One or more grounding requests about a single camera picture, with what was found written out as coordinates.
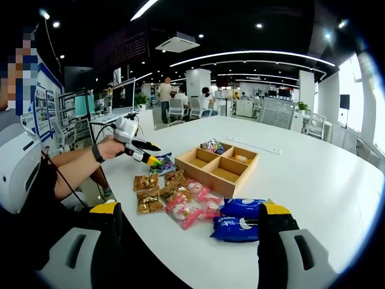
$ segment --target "air conditioner unit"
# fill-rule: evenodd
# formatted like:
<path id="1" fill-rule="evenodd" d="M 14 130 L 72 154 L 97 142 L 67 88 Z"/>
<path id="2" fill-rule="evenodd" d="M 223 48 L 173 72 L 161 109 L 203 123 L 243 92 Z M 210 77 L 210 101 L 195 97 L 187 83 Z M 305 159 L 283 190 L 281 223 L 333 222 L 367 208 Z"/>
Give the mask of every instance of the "air conditioner unit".
<path id="1" fill-rule="evenodd" d="M 195 39 L 193 37 L 187 36 L 183 33 L 177 33 L 177 36 L 168 39 L 155 49 L 181 53 L 183 51 L 200 46 L 198 43 L 194 42 L 194 40 Z"/>

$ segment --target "white shirt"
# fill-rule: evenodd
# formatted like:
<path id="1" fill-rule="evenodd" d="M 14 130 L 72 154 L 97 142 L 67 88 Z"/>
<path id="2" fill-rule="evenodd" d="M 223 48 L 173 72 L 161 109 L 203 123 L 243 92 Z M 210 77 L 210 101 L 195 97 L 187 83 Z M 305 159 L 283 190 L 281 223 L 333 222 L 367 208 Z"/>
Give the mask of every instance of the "white shirt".
<path id="1" fill-rule="evenodd" d="M 207 110 L 209 108 L 209 104 L 210 104 L 210 100 L 212 99 L 212 96 L 209 95 L 208 97 L 206 97 L 206 95 L 201 95 L 199 97 L 199 100 L 200 100 L 200 105 L 202 106 L 202 108 L 204 110 Z"/>
<path id="2" fill-rule="evenodd" d="M 184 93 L 177 93 L 174 99 L 181 99 L 183 105 L 188 105 L 188 97 Z"/>
<path id="3" fill-rule="evenodd" d="M 162 83 L 159 86 L 159 92 L 161 94 L 161 102 L 170 100 L 171 84 Z"/>

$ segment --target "cabinet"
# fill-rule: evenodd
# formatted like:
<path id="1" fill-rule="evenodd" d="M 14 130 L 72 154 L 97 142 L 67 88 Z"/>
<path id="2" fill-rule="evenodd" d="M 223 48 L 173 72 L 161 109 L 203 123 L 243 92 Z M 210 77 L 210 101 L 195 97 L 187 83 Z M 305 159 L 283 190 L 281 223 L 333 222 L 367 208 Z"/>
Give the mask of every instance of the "cabinet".
<path id="1" fill-rule="evenodd" d="M 254 112 L 254 102 L 253 101 L 236 101 L 236 115 L 237 116 L 246 116 L 253 117 Z"/>

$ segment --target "ceiling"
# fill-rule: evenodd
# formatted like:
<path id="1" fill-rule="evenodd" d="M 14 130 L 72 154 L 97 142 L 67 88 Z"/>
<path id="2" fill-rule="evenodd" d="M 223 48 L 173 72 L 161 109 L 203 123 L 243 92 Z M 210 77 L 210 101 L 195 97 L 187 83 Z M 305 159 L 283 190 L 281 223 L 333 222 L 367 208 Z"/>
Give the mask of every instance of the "ceiling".
<path id="1" fill-rule="evenodd" d="M 146 2 L 147 0 L 100 0 L 96 5 L 91 0 L 60 0 L 52 5 L 50 1 L 42 1 L 39 8 L 47 9 L 51 16 L 47 24 L 52 46 L 57 56 L 65 55 L 60 60 L 62 69 L 64 66 L 92 67 L 94 46 L 123 27 L 129 29 L 133 23 L 130 19 Z M 357 50 L 357 31 L 352 21 L 343 29 L 338 28 L 342 19 L 356 15 L 343 7 L 343 4 L 335 4 L 333 1 L 320 3 L 307 0 L 159 0 L 140 19 L 135 20 L 145 23 L 149 55 L 128 61 L 127 64 L 133 71 L 130 76 L 139 77 L 152 72 L 151 76 L 141 81 L 160 82 L 166 76 L 172 79 L 184 78 L 183 73 L 186 70 L 209 63 L 212 64 L 202 68 L 212 72 L 212 79 L 222 73 L 298 78 L 300 69 L 308 70 L 282 64 L 285 62 L 323 71 L 313 70 L 319 81 L 322 76 L 327 77 L 337 71 L 337 66 Z M 38 15 L 36 19 L 40 21 L 36 37 L 38 52 L 51 71 L 63 79 L 48 42 L 44 19 Z M 60 21 L 58 29 L 52 27 L 55 20 Z M 263 25 L 262 29 L 256 28 L 257 23 Z M 180 54 L 155 50 L 155 47 L 176 31 L 195 37 L 200 46 Z M 201 33 L 204 34 L 202 39 L 198 38 Z M 325 37 L 327 33 L 331 35 L 330 39 Z M 171 64 L 203 55 L 246 50 L 294 52 L 321 58 L 335 63 L 336 67 L 305 58 L 276 54 L 225 55 L 170 67 Z M 127 68 L 124 66 L 122 71 L 126 79 Z M 112 70 L 96 73 L 94 77 L 100 79 L 95 85 L 103 87 L 112 80 Z M 230 77 L 235 80 L 248 76 Z M 287 84 L 297 84 L 297 81 L 290 79 L 268 76 L 262 78 L 266 78 L 266 81 L 284 80 Z"/>

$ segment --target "speaker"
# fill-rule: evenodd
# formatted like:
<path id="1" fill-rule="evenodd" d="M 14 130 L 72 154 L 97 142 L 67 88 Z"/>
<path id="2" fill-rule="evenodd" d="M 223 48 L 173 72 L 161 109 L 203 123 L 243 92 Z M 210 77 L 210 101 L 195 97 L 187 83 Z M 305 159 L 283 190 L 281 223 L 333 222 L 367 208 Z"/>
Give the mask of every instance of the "speaker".
<path id="1" fill-rule="evenodd" d="M 348 110 L 350 108 L 350 95 L 340 95 L 339 108 Z"/>

